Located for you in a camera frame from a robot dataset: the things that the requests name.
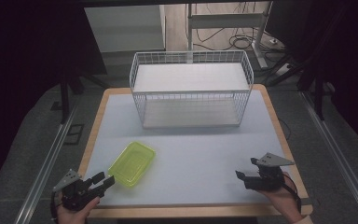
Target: metal stand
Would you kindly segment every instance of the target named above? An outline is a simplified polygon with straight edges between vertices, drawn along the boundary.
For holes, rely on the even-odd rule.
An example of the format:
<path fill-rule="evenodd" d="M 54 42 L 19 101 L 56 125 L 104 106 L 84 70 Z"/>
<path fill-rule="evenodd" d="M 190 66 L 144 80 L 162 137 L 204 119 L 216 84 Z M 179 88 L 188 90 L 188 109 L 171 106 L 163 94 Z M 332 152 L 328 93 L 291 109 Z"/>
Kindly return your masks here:
<path fill-rule="evenodd" d="M 252 14 L 219 14 L 219 15 L 192 15 L 191 4 L 188 4 L 187 27 L 188 44 L 187 49 L 193 50 L 192 30 L 193 29 L 213 29 L 213 28 L 245 28 L 258 27 L 257 37 L 252 47 L 257 61 L 262 69 L 268 68 L 266 60 L 260 50 L 260 41 L 266 28 L 269 10 L 272 2 L 268 2 L 263 13 Z"/>

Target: floor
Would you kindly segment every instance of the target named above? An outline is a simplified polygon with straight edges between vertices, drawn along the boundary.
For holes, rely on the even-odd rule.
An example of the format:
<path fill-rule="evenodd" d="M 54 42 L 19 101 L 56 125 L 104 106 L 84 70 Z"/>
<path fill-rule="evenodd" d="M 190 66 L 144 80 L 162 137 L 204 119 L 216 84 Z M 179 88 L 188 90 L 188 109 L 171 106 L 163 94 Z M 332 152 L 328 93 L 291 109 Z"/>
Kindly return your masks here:
<path fill-rule="evenodd" d="M 222 9 L 235 12 L 238 8 L 244 8 L 244 4 L 199 4 L 199 13 L 219 12 Z M 262 6 L 256 4 L 255 11 L 261 11 Z M 166 6 L 167 16 L 167 50 L 186 50 L 185 29 L 185 6 Z M 253 11 L 253 5 L 249 4 L 245 10 Z M 206 39 L 217 32 L 216 30 L 200 30 L 200 39 Z M 252 36 L 252 29 L 238 31 Z M 226 49 L 229 47 L 228 40 L 236 29 L 225 29 L 210 40 L 199 41 L 197 32 L 193 33 L 194 43 L 201 44 L 210 49 Z M 269 40 L 272 37 L 263 36 L 263 50 L 268 51 L 267 62 L 270 66 L 282 57 L 281 43 L 272 45 Z M 264 83 L 270 76 L 266 71 L 261 71 L 255 56 L 250 48 L 247 53 L 252 67 L 255 70 L 255 83 Z M 131 69 L 132 53 L 105 53 L 103 59 L 107 68 L 107 75 L 96 76 L 114 87 L 128 87 L 128 73 Z M 40 176 L 41 167 L 49 157 L 52 145 L 57 142 L 57 133 L 63 126 L 60 125 L 61 111 L 52 108 L 55 102 L 60 101 L 60 89 L 52 88 L 42 96 L 38 104 L 29 112 L 22 123 L 18 135 L 13 142 L 12 149 L 7 157 L 0 173 L 0 223 L 50 223 L 49 196 L 52 189 L 63 173 L 69 168 L 77 169 L 81 161 L 85 145 L 98 109 L 103 89 L 82 78 L 86 87 L 82 95 L 71 94 L 70 99 L 74 114 L 71 119 L 72 125 L 82 125 L 81 137 L 76 142 L 73 136 L 62 139 L 57 160 L 51 165 L 51 173 L 45 176 L 46 183 L 37 186 L 35 180 Z M 289 147 L 296 160 L 296 165 L 303 178 L 304 185 L 311 197 L 313 213 L 311 215 L 315 223 L 358 223 L 358 136 L 349 127 L 345 120 L 338 114 L 331 104 L 329 96 L 324 97 L 323 125 L 327 127 L 328 134 L 333 136 L 334 143 L 339 147 L 340 154 L 348 163 L 350 171 L 355 179 L 348 179 L 342 169 L 342 160 L 336 160 L 337 155 L 331 149 L 331 139 L 326 140 L 324 130 L 318 125 L 312 115 L 312 110 L 307 104 L 307 97 L 296 89 L 298 76 L 286 79 L 277 86 L 269 87 L 268 94 L 273 103 L 282 129 L 286 135 Z M 35 196 L 34 204 L 27 196 L 35 188 L 40 188 L 40 194 Z M 19 211 L 29 211 L 26 218 L 20 216 Z M 182 219 L 181 223 L 201 223 L 200 219 Z M 245 219 L 219 219 L 213 223 L 245 223 Z M 116 223 L 117 220 L 95 219 L 89 223 Z M 128 220 L 119 220 L 119 223 L 129 223 Z M 286 223 L 282 217 L 258 217 L 259 224 Z"/>

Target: gray carpet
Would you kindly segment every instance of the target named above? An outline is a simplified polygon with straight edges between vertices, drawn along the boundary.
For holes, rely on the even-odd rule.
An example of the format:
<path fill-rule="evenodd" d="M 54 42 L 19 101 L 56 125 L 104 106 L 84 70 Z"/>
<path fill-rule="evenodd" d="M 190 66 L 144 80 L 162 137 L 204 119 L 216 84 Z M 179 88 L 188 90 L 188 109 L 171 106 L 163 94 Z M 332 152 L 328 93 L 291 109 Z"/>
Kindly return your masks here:
<path fill-rule="evenodd" d="M 123 60 L 123 63 L 114 64 L 109 63 L 114 60 L 107 57 L 105 56 L 104 59 L 108 76 L 97 77 L 114 87 L 128 87 L 131 61 Z M 259 69 L 252 53 L 249 53 L 249 58 L 254 69 Z M 255 83 L 265 80 L 266 75 L 263 74 L 263 72 L 255 73 Z M 276 87 L 268 88 L 268 94 L 278 118 L 282 121 L 281 125 L 288 138 L 289 147 L 312 199 L 314 211 L 311 217 L 315 223 L 358 223 L 358 204 L 296 91 L 297 79 L 298 77 L 294 76 Z M 86 79 L 82 79 L 82 83 L 86 87 L 85 92 L 79 96 L 71 95 L 72 99 L 79 99 L 72 124 L 83 126 L 81 138 L 76 144 L 75 137 L 66 137 L 67 144 L 62 146 L 34 210 L 31 223 L 51 223 L 48 207 L 50 191 L 69 168 L 77 169 L 81 161 L 103 95 L 103 89 L 96 84 Z M 58 87 L 47 91 L 28 113 L 20 127 L 0 173 L 0 223 L 12 223 L 15 220 L 24 198 L 34 183 L 60 125 L 61 111 L 50 110 L 52 105 L 59 101 Z M 343 146 L 343 153 L 350 162 L 351 168 L 358 176 L 358 136 L 337 113 L 328 96 L 324 97 L 324 115 L 335 138 Z M 257 220 L 259 224 L 286 223 L 282 217 L 259 217 Z M 181 221 L 181 223 L 188 222 L 186 219 Z M 213 223 L 241 221 L 244 222 L 245 219 L 223 218 Z M 96 218 L 89 221 L 89 223 L 115 222 L 115 220 Z M 126 221 L 120 220 L 119 223 L 126 223 Z"/>

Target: black equipment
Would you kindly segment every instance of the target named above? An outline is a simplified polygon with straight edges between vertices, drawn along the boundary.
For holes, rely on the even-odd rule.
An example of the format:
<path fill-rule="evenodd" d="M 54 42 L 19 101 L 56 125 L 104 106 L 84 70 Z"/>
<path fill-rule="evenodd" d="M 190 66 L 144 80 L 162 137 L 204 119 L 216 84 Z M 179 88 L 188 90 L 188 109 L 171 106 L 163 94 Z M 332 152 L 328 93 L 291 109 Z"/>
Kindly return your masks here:
<path fill-rule="evenodd" d="M 80 211 L 94 198 L 102 198 L 104 196 L 104 192 L 115 184 L 115 178 L 111 176 L 105 179 L 100 186 L 94 189 L 90 189 L 92 184 L 95 185 L 105 178 L 103 172 L 98 173 L 86 181 L 83 181 L 80 178 L 81 175 L 79 175 L 77 172 L 69 170 L 63 179 L 53 188 L 50 211 L 52 218 L 56 223 L 57 210 L 54 198 L 56 192 L 59 190 L 62 191 L 62 206 L 71 211 Z"/>
<path fill-rule="evenodd" d="M 298 197 L 296 191 L 285 184 L 285 174 L 281 169 L 281 166 L 294 165 L 295 163 L 271 153 L 267 153 L 260 160 L 251 158 L 251 162 L 258 167 L 258 175 L 246 175 L 242 172 L 235 171 L 237 178 L 243 181 L 245 187 L 247 189 L 264 191 L 274 191 L 284 188 L 293 195 L 297 202 L 297 209 L 301 212 L 301 199 Z"/>

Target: hand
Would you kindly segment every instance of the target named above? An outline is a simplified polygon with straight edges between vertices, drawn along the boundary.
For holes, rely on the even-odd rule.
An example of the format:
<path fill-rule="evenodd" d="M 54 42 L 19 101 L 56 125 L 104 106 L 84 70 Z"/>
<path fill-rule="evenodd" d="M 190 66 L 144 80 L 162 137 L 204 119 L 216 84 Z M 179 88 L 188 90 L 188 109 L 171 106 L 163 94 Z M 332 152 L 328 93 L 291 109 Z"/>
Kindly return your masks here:
<path fill-rule="evenodd" d="M 100 202 L 100 197 L 91 200 L 82 210 L 70 211 L 62 206 L 57 208 L 58 223 L 60 224 L 84 224 L 90 211 Z"/>
<path fill-rule="evenodd" d="M 287 177 L 284 177 L 285 184 L 292 190 L 296 189 L 295 184 Z M 296 200 L 293 195 L 284 188 L 280 188 L 276 191 L 263 191 L 258 190 L 257 192 L 265 195 L 274 205 L 275 209 L 280 212 L 289 223 L 296 223 L 303 219 L 301 214 L 297 210 Z"/>

